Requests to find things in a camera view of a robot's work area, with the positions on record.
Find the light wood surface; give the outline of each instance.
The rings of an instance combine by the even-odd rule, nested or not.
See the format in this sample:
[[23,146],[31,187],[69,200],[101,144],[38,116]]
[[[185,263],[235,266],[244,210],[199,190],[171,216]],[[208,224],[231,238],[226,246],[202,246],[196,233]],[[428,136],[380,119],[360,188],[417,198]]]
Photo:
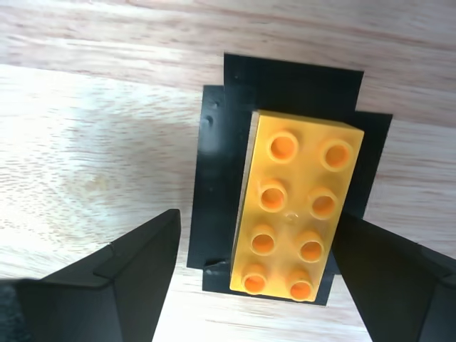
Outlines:
[[202,85],[222,84],[224,51],[365,70],[358,109],[395,115],[366,219],[456,258],[455,17],[453,0],[0,0],[0,277],[177,207],[155,341],[369,341],[339,276],[326,308],[200,291]]

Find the wooden table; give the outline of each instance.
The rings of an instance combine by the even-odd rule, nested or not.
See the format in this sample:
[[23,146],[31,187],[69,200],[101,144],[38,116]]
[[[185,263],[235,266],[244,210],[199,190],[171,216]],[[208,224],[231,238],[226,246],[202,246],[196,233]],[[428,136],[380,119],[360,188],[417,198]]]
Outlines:
[[186,269],[203,84],[223,53],[365,70],[393,113],[366,219],[456,257],[452,0],[0,0],[0,276],[41,277],[182,211],[155,341],[369,341],[325,308],[201,292]]

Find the lego brick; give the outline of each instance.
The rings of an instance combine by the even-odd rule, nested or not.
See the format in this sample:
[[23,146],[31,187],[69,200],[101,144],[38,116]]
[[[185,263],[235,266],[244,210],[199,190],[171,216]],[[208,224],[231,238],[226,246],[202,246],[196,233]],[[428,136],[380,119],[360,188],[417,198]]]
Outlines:
[[259,111],[231,290],[315,301],[363,135]]

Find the black plastic base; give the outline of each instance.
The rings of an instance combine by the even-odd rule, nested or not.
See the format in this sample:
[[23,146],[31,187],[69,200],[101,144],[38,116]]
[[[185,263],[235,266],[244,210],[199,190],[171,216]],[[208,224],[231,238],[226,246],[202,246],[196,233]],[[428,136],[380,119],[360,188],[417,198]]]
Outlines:
[[[363,130],[363,144],[343,211],[356,217],[364,215],[392,115],[355,112],[362,77],[360,71],[225,56],[225,86],[204,87],[187,260],[188,267],[204,269],[204,290],[231,293],[226,268],[220,265],[232,257],[255,110],[337,120]],[[206,279],[214,266],[221,267],[217,272],[221,278],[210,275]],[[339,273],[332,254],[326,273]]]

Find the black plastic mount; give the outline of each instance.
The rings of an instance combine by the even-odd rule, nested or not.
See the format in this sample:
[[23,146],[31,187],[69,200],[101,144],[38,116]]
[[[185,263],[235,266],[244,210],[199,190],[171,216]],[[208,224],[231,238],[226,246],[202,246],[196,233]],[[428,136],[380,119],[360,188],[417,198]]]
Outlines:
[[[199,124],[187,266],[203,270],[203,290],[249,296],[229,289],[229,263],[255,110],[336,120],[363,130],[343,208],[363,217],[393,116],[355,111],[362,77],[361,71],[225,55],[224,86],[204,87]],[[326,305],[338,273],[331,252],[313,304]]]
[[42,280],[0,281],[0,342],[150,342],[180,229],[170,209]]
[[456,260],[349,214],[333,253],[374,342],[456,341]]

